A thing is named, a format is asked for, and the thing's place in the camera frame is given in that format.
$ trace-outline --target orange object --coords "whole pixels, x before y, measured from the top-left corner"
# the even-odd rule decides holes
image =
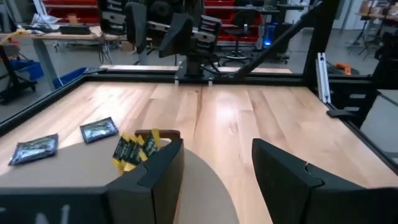
[[[68,14],[68,19],[69,19],[69,23],[71,25],[78,25],[79,24],[77,16],[76,16],[75,13],[69,13]]]
[[[5,38],[0,40],[0,45],[8,44],[8,43],[13,44],[12,37],[17,36],[17,35],[26,35],[26,34],[27,34],[27,31],[25,29],[18,29],[17,31],[8,34]]]
[[[351,66],[346,63],[337,63],[335,68],[342,69],[346,75],[351,75]]]

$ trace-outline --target office chair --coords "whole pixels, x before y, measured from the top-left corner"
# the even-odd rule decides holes
[[[239,40],[250,34],[249,27],[254,24],[257,17],[257,11],[252,9],[245,9],[239,11],[232,20],[232,25],[238,27],[237,29],[226,29],[225,32],[236,37],[235,48],[232,51],[226,52],[225,60],[221,65],[225,66],[230,62],[239,62],[245,64],[245,61],[251,62],[252,57],[245,56],[242,51],[239,51]]]

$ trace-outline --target yellow packet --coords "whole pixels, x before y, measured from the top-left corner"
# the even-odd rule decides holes
[[[122,164],[123,154],[129,149],[128,135],[123,133],[120,137],[118,145],[113,152],[112,163],[118,168],[119,174],[123,174],[124,166]]]
[[[142,149],[142,146],[144,145],[145,141],[142,138],[142,136],[138,136],[137,143],[141,146],[140,151],[139,151],[139,157],[142,159],[142,161],[146,161],[148,159],[147,155],[144,153],[144,150]]]
[[[129,155],[124,158],[126,164],[123,170],[126,172],[133,170],[142,162],[140,157],[140,151],[142,151],[142,147],[138,144],[138,142],[131,141],[130,148],[131,150],[129,150]]]
[[[135,134],[133,134],[130,138],[129,138],[129,149],[124,151],[124,153],[121,156],[121,162],[120,165],[124,170],[124,167],[126,166],[126,159],[127,157],[129,157],[131,151],[133,150],[134,147],[134,143],[137,142],[137,136]]]
[[[155,145],[156,148],[159,150],[162,146],[160,145],[160,133],[159,129],[152,129],[151,130],[152,136],[154,137],[155,140]]]

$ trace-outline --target wooden table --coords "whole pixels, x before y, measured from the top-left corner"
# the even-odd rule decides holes
[[[102,65],[100,68],[107,68],[112,71],[177,71],[178,66],[159,66],[159,65]],[[236,72],[240,69],[240,67],[219,67],[221,72]],[[288,68],[255,68],[252,73],[292,73],[292,71]]]
[[[367,14],[363,12],[357,12],[356,15],[368,17],[370,19],[388,19],[388,20],[398,21],[398,16],[392,16],[392,15],[385,16],[382,14]]]
[[[0,138],[0,174],[12,169],[17,142],[58,133],[59,150],[67,150],[83,141],[79,125],[111,116],[128,133],[181,132],[197,162],[186,163],[180,224],[272,223],[254,175],[253,138],[364,187],[397,186],[398,177],[326,111],[304,87],[89,82]],[[200,164],[212,179],[197,170]]]
[[[50,54],[45,46],[45,40],[84,40],[84,41],[93,41],[100,42],[101,40],[101,28],[99,26],[90,27],[92,34],[90,35],[64,35],[60,32],[48,33],[48,34],[28,34],[28,35],[20,35],[20,38],[32,39],[33,46],[37,57],[39,58],[40,65],[43,69],[44,77],[49,84],[51,90],[54,90],[53,80],[57,79],[57,70],[54,69],[54,65],[51,61]],[[0,34],[0,39],[7,37],[8,34]],[[126,40],[125,36],[116,36],[116,35],[108,35],[104,36],[106,41],[118,41],[118,40]],[[142,65],[145,65],[147,62],[147,52],[146,50],[139,54],[139,60]]]

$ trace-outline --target snack packet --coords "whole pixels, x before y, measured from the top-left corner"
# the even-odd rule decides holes
[[[129,137],[122,134],[116,149],[113,152],[112,163],[118,168],[120,174],[123,174],[124,165],[122,164],[123,154],[130,148]]]
[[[138,142],[131,140],[129,154],[124,158],[126,161],[124,171],[128,172],[136,168],[142,162],[141,154],[143,154],[142,146]]]
[[[57,152],[58,134],[38,138],[29,142],[19,142],[9,166],[33,162],[53,156]]]
[[[148,135],[145,143],[142,145],[145,155],[149,158],[160,148],[159,130],[153,129]]]
[[[144,145],[145,141],[142,136],[138,136],[137,143],[140,145],[139,157],[142,161],[146,161],[148,159],[147,155],[144,153],[142,146]]]
[[[80,131],[87,144],[113,136],[119,132],[111,117],[82,125],[80,126]]]

